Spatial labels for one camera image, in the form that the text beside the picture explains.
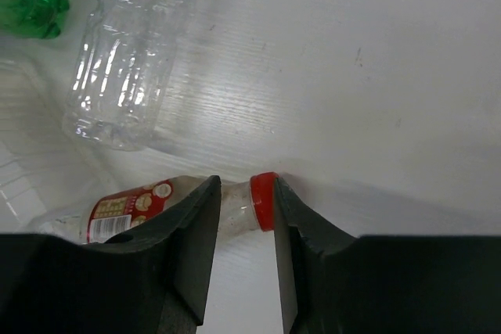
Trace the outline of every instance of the plastic container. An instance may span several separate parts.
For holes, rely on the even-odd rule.
[[[116,187],[61,131],[40,72],[12,50],[5,54],[0,51],[0,232],[14,232],[33,217],[79,207]]]
[[[21,37],[55,38],[69,9],[68,0],[0,0],[0,28]]]
[[[148,143],[193,2],[98,0],[67,100],[67,134],[113,149]]]
[[[273,183],[277,176],[270,172],[244,183],[222,185],[220,239],[258,229],[273,230]],[[168,210],[204,180],[179,176],[119,192],[87,207],[69,207],[37,217],[26,230],[58,235],[77,243],[105,242]]]

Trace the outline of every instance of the bottle with red cap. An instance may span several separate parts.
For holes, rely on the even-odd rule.
[[[222,184],[218,236],[273,230],[274,172],[238,184]],[[112,236],[148,221],[182,201],[205,179],[193,176],[158,181],[100,199],[92,206],[49,213],[35,218],[30,232],[58,235],[72,242],[105,242]]]

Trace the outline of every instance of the ridged plastic bottle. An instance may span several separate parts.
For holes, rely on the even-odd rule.
[[[0,28],[26,38],[55,38],[69,9],[68,0],[0,0]]]
[[[144,147],[194,0],[98,0],[63,128],[113,149]]]

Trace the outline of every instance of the white surface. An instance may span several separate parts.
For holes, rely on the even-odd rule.
[[[94,7],[74,4],[66,35],[27,43],[59,102],[82,15]],[[499,231],[501,0],[199,0],[197,8],[156,150],[97,153],[122,185],[277,170],[355,235]],[[280,319],[272,235],[220,247],[200,332],[279,333]]]

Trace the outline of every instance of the clear plastic bottle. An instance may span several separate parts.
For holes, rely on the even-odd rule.
[[[0,28],[21,37],[55,38],[69,9],[68,0],[0,0]]]
[[[273,184],[268,172],[238,184],[223,184],[218,236],[231,239],[246,232],[273,230]],[[105,242],[180,202],[205,179],[179,176],[103,197],[35,218],[24,230],[58,235],[77,243]]]
[[[148,143],[193,3],[98,0],[67,100],[67,134],[113,149]]]

